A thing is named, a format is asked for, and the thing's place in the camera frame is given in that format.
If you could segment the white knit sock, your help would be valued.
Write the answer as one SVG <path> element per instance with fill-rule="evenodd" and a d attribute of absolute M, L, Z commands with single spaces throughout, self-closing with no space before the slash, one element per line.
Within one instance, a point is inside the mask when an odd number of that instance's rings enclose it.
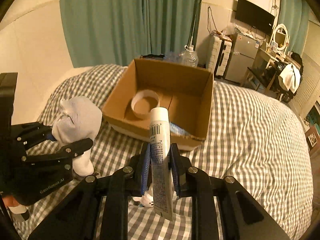
<path fill-rule="evenodd" d="M 53 122 L 52 135 L 61 146 L 86 138 L 94 140 L 101 122 L 102 112 L 89 98 L 76 96 L 62 99 L 59 114 Z"/>

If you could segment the white tape roll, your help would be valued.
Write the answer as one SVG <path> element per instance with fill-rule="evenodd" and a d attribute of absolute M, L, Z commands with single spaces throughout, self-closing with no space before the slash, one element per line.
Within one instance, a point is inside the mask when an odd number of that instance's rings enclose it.
<path fill-rule="evenodd" d="M 131 110 L 139 119 L 148 119 L 153 108 L 159 107 L 159 96 L 153 90 L 138 91 L 131 100 Z"/>

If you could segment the white blue cream tube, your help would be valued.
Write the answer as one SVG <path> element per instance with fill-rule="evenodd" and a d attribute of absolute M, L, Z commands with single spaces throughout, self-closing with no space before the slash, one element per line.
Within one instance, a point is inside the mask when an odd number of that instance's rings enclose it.
<path fill-rule="evenodd" d="M 170 124 L 168 110 L 156 107 L 150 112 L 150 154 L 153 204 L 155 212 L 172 220 L 172 175 L 170 162 Z"/>

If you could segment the brown cardboard box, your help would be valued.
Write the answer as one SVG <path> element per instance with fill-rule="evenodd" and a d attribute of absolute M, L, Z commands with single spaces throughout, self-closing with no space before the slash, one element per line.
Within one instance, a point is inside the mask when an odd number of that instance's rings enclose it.
<path fill-rule="evenodd" d="M 208 135 L 213 87 L 213 75 L 206 69 L 134 59 L 108 96 L 102 113 L 116 131 L 148 141 L 150 119 L 137 118 L 131 100 L 138 91 L 153 90 L 159 96 L 159 106 L 168 110 L 169 121 L 188 133 L 172 133 L 171 142 L 181 150 L 192 151 Z"/>

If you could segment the checkered bed quilt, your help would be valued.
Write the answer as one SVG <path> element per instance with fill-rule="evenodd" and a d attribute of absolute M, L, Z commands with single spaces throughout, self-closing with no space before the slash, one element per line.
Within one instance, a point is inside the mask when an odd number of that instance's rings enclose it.
<path fill-rule="evenodd" d="M 63 81 L 38 118 L 51 125 L 61 99 L 88 97 L 102 108 L 126 67 L 95 66 Z M 92 147 L 95 171 L 108 176 L 125 166 L 143 142 L 103 122 Z M 214 81 L 212 116 L 204 143 L 181 152 L 209 176 L 233 176 L 286 232 L 300 239 L 311 223 L 313 181 L 304 130 L 286 105 L 254 90 Z M 73 180 L 29 207 L 30 218 L 12 218 L 22 239 L 78 184 Z M 173 200 L 170 222 L 129 202 L 129 239 L 191 239 L 191 199 Z"/>

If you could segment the green curtain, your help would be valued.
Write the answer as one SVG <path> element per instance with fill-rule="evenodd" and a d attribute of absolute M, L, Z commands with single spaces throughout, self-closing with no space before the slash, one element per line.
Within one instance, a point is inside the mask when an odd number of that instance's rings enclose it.
<path fill-rule="evenodd" d="M 310 7 L 305 0 L 280 0 L 278 23 L 290 36 L 288 50 L 302 55 L 309 26 Z"/>
<path fill-rule="evenodd" d="M 201 0 L 59 0 L 74 67 L 125 66 L 196 41 Z"/>

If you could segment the wooden chair with clothes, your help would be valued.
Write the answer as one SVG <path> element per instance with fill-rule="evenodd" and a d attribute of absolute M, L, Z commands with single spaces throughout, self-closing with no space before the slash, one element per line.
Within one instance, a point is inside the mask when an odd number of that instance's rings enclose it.
<path fill-rule="evenodd" d="M 276 94 L 276 99 L 284 103 L 289 103 L 296 92 L 286 89 L 280 84 L 280 74 L 288 65 L 287 62 L 274 61 L 270 66 L 248 67 L 241 87 L 247 87 L 256 91 L 262 91 L 267 94 L 273 92 Z"/>

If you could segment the large clear water bottle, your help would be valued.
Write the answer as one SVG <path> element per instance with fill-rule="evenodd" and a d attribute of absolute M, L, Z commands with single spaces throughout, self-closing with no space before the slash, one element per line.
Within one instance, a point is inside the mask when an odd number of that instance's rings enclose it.
<path fill-rule="evenodd" d="M 197 67 L 198 62 L 199 58 L 197 52 L 194 50 L 194 46 L 185 45 L 184 51 L 180 53 L 180 63 L 189 67 Z"/>

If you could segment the white dressing table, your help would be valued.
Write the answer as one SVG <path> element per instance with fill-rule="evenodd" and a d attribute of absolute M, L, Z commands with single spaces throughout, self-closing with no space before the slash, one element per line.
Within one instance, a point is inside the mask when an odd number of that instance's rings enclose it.
<path fill-rule="evenodd" d="M 259 49 L 257 55 L 254 59 L 252 67 L 260 67 L 260 66 L 267 66 L 269 67 L 271 62 L 274 61 L 283 61 L 287 62 L 288 65 L 285 67 L 284 71 L 280 74 L 280 84 L 284 85 L 286 89 L 290 89 L 295 85 L 299 85 L 300 82 L 300 73 L 299 73 L 299 66 L 295 64 L 293 59 L 290 57 L 281 57 L 280 55 L 276 54 L 275 56 L 271 55 L 270 53 L 266 52 L 263 49 Z"/>

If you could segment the white wardrobe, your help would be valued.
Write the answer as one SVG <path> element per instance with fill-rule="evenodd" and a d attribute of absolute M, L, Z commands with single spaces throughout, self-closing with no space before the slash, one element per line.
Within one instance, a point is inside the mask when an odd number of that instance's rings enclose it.
<path fill-rule="evenodd" d="M 302 53 L 303 80 L 296 96 L 289 102 L 290 108 L 303 120 L 312 107 L 319 102 L 319 24 L 309 22 Z"/>

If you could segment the small grey fridge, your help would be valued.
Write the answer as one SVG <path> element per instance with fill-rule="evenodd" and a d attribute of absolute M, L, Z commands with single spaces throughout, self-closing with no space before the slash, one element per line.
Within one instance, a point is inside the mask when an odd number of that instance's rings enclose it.
<path fill-rule="evenodd" d="M 259 47 L 259 41 L 243 33 L 235 33 L 232 36 L 232 48 L 224 79 L 234 83 L 242 83 L 247 68 L 252 66 Z"/>

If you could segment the white suitcase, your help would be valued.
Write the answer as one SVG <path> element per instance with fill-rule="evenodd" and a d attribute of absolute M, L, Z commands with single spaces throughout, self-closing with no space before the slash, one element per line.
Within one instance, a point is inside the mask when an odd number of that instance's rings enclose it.
<path fill-rule="evenodd" d="M 214 34 L 210 37 L 206 68 L 215 77 L 224 75 L 231 48 L 232 40 L 228 36 Z"/>

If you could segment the white oval vanity mirror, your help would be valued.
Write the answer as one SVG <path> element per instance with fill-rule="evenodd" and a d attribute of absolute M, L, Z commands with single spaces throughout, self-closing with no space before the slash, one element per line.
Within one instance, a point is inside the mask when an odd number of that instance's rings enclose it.
<path fill-rule="evenodd" d="M 274 27 L 269 45 L 274 51 L 284 52 L 289 45 L 289 32 L 285 24 L 281 23 Z"/>

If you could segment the black wall television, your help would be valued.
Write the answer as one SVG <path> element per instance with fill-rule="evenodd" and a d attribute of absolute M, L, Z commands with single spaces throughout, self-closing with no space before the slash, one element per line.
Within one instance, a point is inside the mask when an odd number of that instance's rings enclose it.
<path fill-rule="evenodd" d="M 270 36 L 272 34 L 275 17 L 248 0 L 238 0 L 235 19 Z"/>

